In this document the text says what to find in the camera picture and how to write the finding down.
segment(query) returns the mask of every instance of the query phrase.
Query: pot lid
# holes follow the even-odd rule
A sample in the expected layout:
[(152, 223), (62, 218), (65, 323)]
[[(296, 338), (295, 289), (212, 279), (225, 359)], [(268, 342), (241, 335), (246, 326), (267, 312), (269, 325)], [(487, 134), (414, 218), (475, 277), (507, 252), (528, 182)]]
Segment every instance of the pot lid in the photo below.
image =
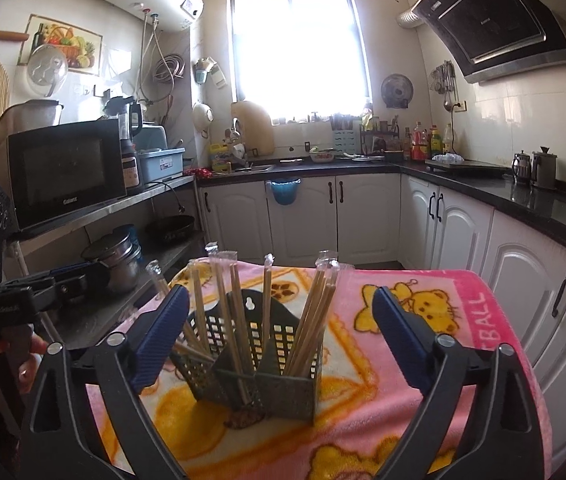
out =
[(120, 245), (130, 238), (130, 233), (111, 233), (88, 245), (81, 257), (88, 261), (100, 260), (112, 254)]

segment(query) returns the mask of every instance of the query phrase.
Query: stainless steel sink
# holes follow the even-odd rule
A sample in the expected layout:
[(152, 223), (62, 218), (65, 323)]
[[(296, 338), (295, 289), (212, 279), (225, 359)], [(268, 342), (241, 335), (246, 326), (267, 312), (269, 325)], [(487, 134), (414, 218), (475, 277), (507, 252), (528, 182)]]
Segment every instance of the stainless steel sink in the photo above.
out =
[(265, 173), (266, 171), (274, 168), (274, 164), (264, 164), (263, 166), (250, 166), (249, 168), (239, 168), (234, 170), (231, 174), (241, 174), (241, 173)]

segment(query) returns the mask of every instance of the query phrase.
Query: blue gripper pad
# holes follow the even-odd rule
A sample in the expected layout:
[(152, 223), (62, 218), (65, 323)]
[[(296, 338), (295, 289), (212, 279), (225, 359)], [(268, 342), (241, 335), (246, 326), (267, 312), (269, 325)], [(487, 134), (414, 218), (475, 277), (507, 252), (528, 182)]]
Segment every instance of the blue gripper pad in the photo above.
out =
[(127, 333), (135, 356), (130, 386), (137, 393), (156, 381), (188, 317), (189, 295), (184, 286), (172, 287), (153, 312), (141, 314)]
[(374, 294), (372, 316), (407, 383), (426, 396), (436, 380), (432, 357), (434, 331), (421, 316), (403, 310), (386, 286)]

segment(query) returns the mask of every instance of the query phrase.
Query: metal basket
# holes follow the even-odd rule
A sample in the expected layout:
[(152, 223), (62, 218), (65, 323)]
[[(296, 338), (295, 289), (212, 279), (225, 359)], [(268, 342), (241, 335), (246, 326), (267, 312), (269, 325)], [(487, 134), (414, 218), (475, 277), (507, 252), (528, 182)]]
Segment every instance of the metal basket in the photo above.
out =
[[(321, 376), (323, 343), (319, 343), (312, 369), (307, 378), (282, 377), (285, 360), (298, 327), (298, 319), (274, 298), (270, 303), (270, 340), (263, 348), (261, 321), (263, 294), (257, 290), (242, 289), (245, 318), (248, 324), (252, 363), (256, 372), (239, 375), (232, 366), (229, 349), (225, 347), (225, 320), (220, 307), (215, 305), (205, 312), (207, 340), (214, 357), (213, 363), (189, 355), (173, 352), (170, 359), (183, 375), (197, 400), (206, 399), (223, 404), (232, 410), (245, 406), (239, 381), (248, 393), (249, 405), (265, 415), (297, 418), (312, 422), (316, 412), (318, 383)], [(232, 301), (232, 294), (227, 294)], [(188, 321), (199, 336), (191, 313)]]

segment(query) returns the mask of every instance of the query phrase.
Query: cartoon bear print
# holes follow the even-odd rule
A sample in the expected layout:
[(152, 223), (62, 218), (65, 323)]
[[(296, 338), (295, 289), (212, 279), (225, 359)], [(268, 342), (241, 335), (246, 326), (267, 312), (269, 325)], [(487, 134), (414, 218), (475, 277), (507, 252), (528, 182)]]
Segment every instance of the cartoon bear print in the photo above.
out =
[[(427, 321), (434, 332), (455, 335), (459, 326), (447, 293), (440, 289), (414, 292), (412, 287), (417, 284), (417, 280), (399, 282), (390, 292), (407, 312), (413, 312)], [(376, 285), (364, 285), (361, 290), (365, 307), (354, 319), (354, 330), (357, 332), (380, 333), (372, 316), (372, 298), (377, 288)]]

